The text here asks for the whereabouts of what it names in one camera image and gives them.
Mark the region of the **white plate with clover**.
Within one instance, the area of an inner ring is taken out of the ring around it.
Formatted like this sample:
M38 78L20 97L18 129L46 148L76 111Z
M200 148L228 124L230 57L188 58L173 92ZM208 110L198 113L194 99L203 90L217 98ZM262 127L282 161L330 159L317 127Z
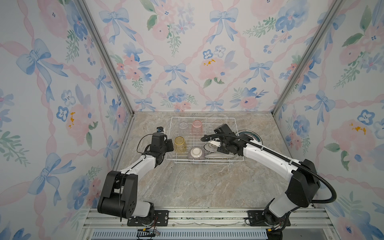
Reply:
M205 149L207 152L209 152L209 153L218 153L218 152L219 152L218 149L216 149L216 148L212 148L212 147L209 145L209 143L207 143L207 144L204 145L204 149Z

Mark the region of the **green rimmed white plate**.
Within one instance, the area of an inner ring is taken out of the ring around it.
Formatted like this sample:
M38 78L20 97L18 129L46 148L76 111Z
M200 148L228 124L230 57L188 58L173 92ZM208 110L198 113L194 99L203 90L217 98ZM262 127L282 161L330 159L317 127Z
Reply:
M253 141L257 141L259 144L263 144L263 140L262 138L256 134L255 132L251 131L251 130L239 130L237 133L236 133L237 136L248 136L249 138L251 138Z

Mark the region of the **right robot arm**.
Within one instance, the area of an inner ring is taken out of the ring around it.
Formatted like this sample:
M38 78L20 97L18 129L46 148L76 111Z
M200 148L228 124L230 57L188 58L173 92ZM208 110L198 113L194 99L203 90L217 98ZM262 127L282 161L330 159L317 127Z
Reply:
M300 162L280 155L263 146L252 136L236 135L227 124L217 127L214 132L219 135L219 152L255 160L289 181L287 190L271 200L264 209L261 219L267 225L275 226L287 217L287 213L310 205L320 188L320 181L299 168L303 166L315 172L316 169L310 161Z

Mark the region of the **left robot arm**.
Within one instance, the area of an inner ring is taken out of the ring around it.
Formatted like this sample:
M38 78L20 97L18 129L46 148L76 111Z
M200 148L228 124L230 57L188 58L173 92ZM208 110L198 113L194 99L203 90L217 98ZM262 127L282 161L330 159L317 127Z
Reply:
M121 171L110 171L105 179L97 210L100 214L131 220L143 226L155 223L155 207L138 200L138 183L163 161L166 153L174 151L162 127L151 134L148 145L137 161Z

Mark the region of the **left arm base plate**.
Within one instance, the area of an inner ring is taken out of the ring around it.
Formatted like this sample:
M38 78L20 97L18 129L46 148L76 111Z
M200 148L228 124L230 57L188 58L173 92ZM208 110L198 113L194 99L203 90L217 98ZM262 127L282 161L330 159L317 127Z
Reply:
M128 227L166 227L169 221L168 210L154 210L149 213L147 217L134 217L129 218L127 222Z

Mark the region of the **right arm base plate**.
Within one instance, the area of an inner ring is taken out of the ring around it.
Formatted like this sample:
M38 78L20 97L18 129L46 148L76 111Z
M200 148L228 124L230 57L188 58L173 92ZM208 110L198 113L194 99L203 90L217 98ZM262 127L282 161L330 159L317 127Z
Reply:
M272 214L265 214L263 210L247 211L245 222L251 227L283 227L285 224L287 227L291 226L290 220L286 221L286 216L277 218Z

